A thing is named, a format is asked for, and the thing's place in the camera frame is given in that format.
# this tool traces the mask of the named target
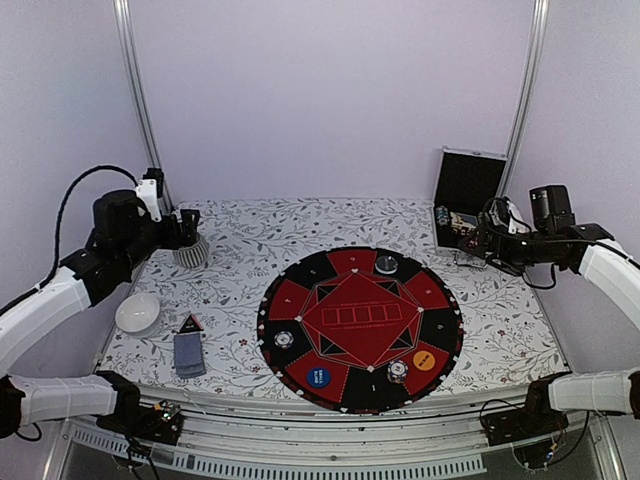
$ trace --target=open box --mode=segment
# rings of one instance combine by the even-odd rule
[[[507,162],[504,154],[442,148],[431,210],[438,254],[454,256],[459,264],[484,264],[460,251],[458,242],[475,228],[486,201],[498,195]]]

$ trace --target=white floral table surface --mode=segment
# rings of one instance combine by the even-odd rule
[[[256,345],[256,318],[271,281],[319,250],[349,245],[406,254],[454,292],[465,336],[457,366],[432,395],[525,385],[567,370],[540,306],[522,279],[471,269],[435,254],[424,200],[256,200],[185,203],[202,213],[209,260],[188,270],[156,252],[134,292],[161,301],[162,328],[138,340],[116,330],[101,369],[142,385],[212,394],[304,401],[267,367]],[[203,325],[207,373],[181,380],[173,369],[173,334],[192,312]]]

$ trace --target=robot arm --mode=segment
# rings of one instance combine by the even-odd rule
[[[32,379],[9,371],[47,333],[100,303],[121,283],[131,282],[133,270],[157,249],[197,241],[197,210],[161,215],[162,181],[160,170],[149,169],[135,191],[118,190],[97,200],[94,229],[85,248],[63,259],[44,288],[0,316],[0,438],[39,420],[106,415],[107,423],[124,431],[140,417],[144,409],[138,389],[113,372]]]
[[[640,265],[599,225],[576,225],[564,186],[531,190],[530,200],[537,231],[522,222],[508,198],[491,199],[480,213],[478,228],[460,242],[460,249],[516,276],[540,263],[570,269],[602,290],[640,330]],[[640,419],[640,370],[542,378],[531,384],[519,410],[509,422],[512,428],[526,424],[525,430],[545,424],[555,429],[555,414],[569,410],[633,414]],[[490,414],[483,425],[495,430],[496,415],[502,415],[501,420],[508,417]]]

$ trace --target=poker chip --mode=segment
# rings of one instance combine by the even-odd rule
[[[407,378],[409,366],[402,360],[395,360],[387,367],[387,378],[391,383],[402,383]]]
[[[293,335],[291,332],[278,332],[273,341],[278,347],[286,350],[293,345]]]
[[[413,364],[418,370],[426,372],[436,366],[436,357],[426,350],[420,350],[413,356]]]
[[[383,255],[376,260],[376,270],[384,275],[392,275],[398,271],[398,261],[391,255]]]
[[[313,388],[324,388],[329,385],[331,374],[322,367],[312,368],[307,374],[307,383]]]

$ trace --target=wire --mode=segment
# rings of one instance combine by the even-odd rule
[[[522,277],[522,281],[529,287],[535,288],[536,290],[551,290],[555,288],[558,284],[556,280],[556,264],[551,264],[551,285],[534,285],[533,283],[529,283],[526,278]]]
[[[49,284],[49,282],[51,282],[51,280],[53,280],[53,277],[55,277],[56,272],[58,270],[58,264],[60,263],[60,230],[61,230],[61,227],[62,227],[62,214],[64,213],[64,209],[67,206],[67,202],[69,201],[69,197],[71,196],[71,193],[76,188],[76,186],[82,180],[84,180],[86,177],[88,177],[89,175],[91,175],[93,173],[96,173],[96,172],[99,172],[99,171],[103,171],[103,170],[109,170],[109,171],[112,171],[112,172],[121,173],[122,175],[124,175],[127,178],[129,178],[135,185],[137,185],[136,179],[131,173],[126,171],[124,168],[118,167],[116,165],[97,165],[97,166],[95,166],[93,168],[90,168],[89,170],[85,171],[84,173],[80,174],[80,176],[78,178],[76,178],[71,183],[69,188],[67,189],[66,193],[64,194],[64,197],[62,198],[62,203],[60,204],[60,208],[58,209],[58,214],[56,216],[56,228],[55,228],[55,233],[54,233],[53,265],[51,266],[51,270],[49,270],[49,273],[47,274],[47,276],[44,278],[44,280],[42,280],[38,284],[37,287],[34,287],[31,290],[28,290],[28,291],[24,292],[22,295],[14,298],[9,303],[7,303],[4,307],[2,307],[0,309],[0,317],[2,315],[4,315],[5,313],[7,313],[9,310],[11,310],[16,305],[18,305],[23,300],[26,300],[27,298],[29,298],[33,294],[37,293],[39,290],[43,289],[45,286],[47,286]]]
[[[567,458],[569,458],[569,456],[571,454],[573,454],[573,452],[575,452],[578,449],[578,447],[582,443],[582,440],[584,439],[585,434],[587,433],[587,428],[589,427],[589,418],[591,416],[591,413],[589,411],[587,411],[586,413],[587,413],[587,415],[585,417],[584,425],[582,426],[582,430],[580,431],[580,435],[578,436],[578,438],[577,438],[576,442],[573,444],[573,446],[569,449],[569,451],[567,453],[565,453],[562,457],[558,458],[557,460],[555,460],[555,457],[552,457],[551,460],[548,463],[546,463],[546,464],[543,463],[544,466],[542,466],[542,467],[529,468],[529,467],[526,466],[526,464],[523,465],[521,463],[521,461],[518,459],[518,457],[516,457],[514,448],[511,447],[511,453],[513,455],[513,458],[516,460],[516,463],[518,465],[520,465],[522,468],[524,468],[525,470],[529,471],[529,472],[538,472],[540,470],[545,470],[545,469],[547,469],[549,467],[557,465],[560,462],[565,461]],[[562,437],[564,436],[564,434],[565,434],[565,431],[562,428],[562,426],[560,426],[560,436],[558,437],[557,441],[554,441],[554,443],[556,445],[560,445],[560,441],[562,440]],[[550,452],[554,452],[555,453],[555,448],[552,448],[552,450],[550,450]]]
[[[491,400],[487,400],[482,405],[482,408],[480,409],[480,413],[478,414],[478,420],[480,421],[480,425],[482,425],[482,428],[484,428],[485,430],[487,428],[487,425],[484,423],[484,420],[482,419],[482,414],[484,413],[484,409],[487,408],[487,405],[489,405],[491,403],[504,403],[505,405],[507,405],[507,406],[509,406],[511,408],[516,408],[516,409],[518,408],[513,403],[507,402],[506,400],[503,400],[501,398],[493,398]]]
[[[135,437],[144,435],[155,428],[158,425],[162,424],[163,420],[160,416],[156,418],[155,421],[147,424],[146,426],[143,424],[143,421],[152,417],[153,415],[161,415],[156,410],[149,410],[142,415],[140,415],[129,428],[124,433],[124,437],[129,443],[129,447],[127,448],[127,455],[129,457],[129,471],[134,474],[137,480],[142,480],[138,472],[135,470],[136,467],[133,465],[132,452],[137,453],[138,455],[144,457],[149,462],[149,466],[151,467],[151,471],[153,472],[153,477],[155,480],[160,480],[160,474],[158,473],[158,469],[155,466],[155,463],[151,459],[151,449],[142,445]]]
[[[32,425],[34,427],[36,427],[36,430],[38,431],[38,434],[35,437],[26,437],[24,435],[22,435],[20,432],[16,432],[16,436],[18,438],[21,438],[22,440],[24,440],[25,442],[39,442],[40,440],[42,440],[42,429],[40,428],[40,425],[38,425],[37,423],[32,423]]]
[[[591,417],[591,412],[587,411],[587,416],[584,419],[584,425],[582,426],[582,430],[580,431],[580,435],[578,436],[578,439],[576,440],[576,443],[573,444],[573,447],[571,447],[571,449],[564,454],[563,457],[558,458],[557,460],[551,460],[551,462],[549,462],[548,466],[553,466],[553,465],[557,465],[560,462],[565,461],[569,455],[571,455],[573,452],[576,451],[576,449],[580,446],[580,443],[582,442],[582,439],[584,438],[585,434],[587,433],[587,428],[589,427],[589,418]]]

